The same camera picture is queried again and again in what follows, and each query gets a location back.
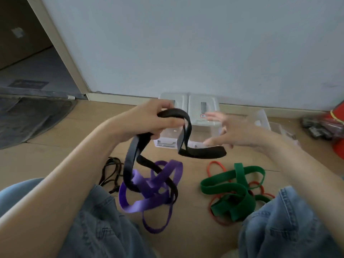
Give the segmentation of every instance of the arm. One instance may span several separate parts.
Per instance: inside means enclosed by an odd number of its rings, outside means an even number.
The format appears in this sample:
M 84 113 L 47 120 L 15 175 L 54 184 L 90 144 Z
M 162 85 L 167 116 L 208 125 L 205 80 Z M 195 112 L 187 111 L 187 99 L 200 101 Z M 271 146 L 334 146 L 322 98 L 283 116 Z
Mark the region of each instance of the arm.
M 344 250 L 344 181 L 341 178 L 277 133 L 220 112 L 207 115 L 208 120 L 221 121 L 223 130 L 220 136 L 207 139 L 206 145 L 260 147 Z
M 73 220 L 101 175 L 114 147 L 135 134 L 152 132 L 184 121 L 159 118 L 168 100 L 151 100 L 113 117 L 89 134 L 40 184 L 0 218 L 0 257 L 54 257 Z

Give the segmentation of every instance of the person's left hand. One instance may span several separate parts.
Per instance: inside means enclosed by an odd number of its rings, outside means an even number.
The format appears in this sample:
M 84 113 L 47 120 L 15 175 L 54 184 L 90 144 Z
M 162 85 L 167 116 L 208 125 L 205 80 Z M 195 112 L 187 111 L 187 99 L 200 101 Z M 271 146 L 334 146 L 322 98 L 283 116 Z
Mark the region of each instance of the person's left hand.
M 158 139 L 166 128 L 178 128 L 184 125 L 184 119 L 159 118 L 162 109 L 174 108 L 171 100 L 151 99 L 108 120 L 119 132 L 121 142 L 127 141 L 136 134 L 151 132 L 151 139 Z

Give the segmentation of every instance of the hand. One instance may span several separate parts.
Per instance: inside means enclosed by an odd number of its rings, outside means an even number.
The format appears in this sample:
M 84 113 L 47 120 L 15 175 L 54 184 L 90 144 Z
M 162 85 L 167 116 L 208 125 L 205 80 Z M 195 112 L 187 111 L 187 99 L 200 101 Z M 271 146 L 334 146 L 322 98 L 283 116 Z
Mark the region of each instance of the hand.
M 180 118 L 160 118 L 157 116 L 162 109 L 174 108 L 171 100 L 151 99 L 123 112 L 108 121 L 118 129 L 121 142 L 127 141 L 137 134 L 151 132 L 151 139 L 158 139 L 166 128 L 178 128 L 185 124 Z
M 221 112 L 207 112 L 206 115 L 207 120 L 222 123 L 220 136 L 205 140 L 206 146 L 229 144 L 231 147 L 233 145 L 262 147 L 275 134 L 246 121 L 243 117 L 228 116 Z

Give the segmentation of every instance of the doorway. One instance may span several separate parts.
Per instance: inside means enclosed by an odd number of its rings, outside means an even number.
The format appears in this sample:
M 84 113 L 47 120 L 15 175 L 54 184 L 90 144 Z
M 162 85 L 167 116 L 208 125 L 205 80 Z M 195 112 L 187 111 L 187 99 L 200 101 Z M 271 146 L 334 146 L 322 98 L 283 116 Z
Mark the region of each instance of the doorway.
M 27 0 L 0 0 L 0 94 L 87 99 Z

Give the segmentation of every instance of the gray mat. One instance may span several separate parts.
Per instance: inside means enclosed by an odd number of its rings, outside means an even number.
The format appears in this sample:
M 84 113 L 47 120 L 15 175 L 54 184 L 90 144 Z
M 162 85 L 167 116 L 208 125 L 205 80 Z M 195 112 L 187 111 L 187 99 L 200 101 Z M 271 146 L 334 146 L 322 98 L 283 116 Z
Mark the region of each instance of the gray mat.
M 76 100 L 0 98 L 0 149 L 23 143 L 60 122 Z

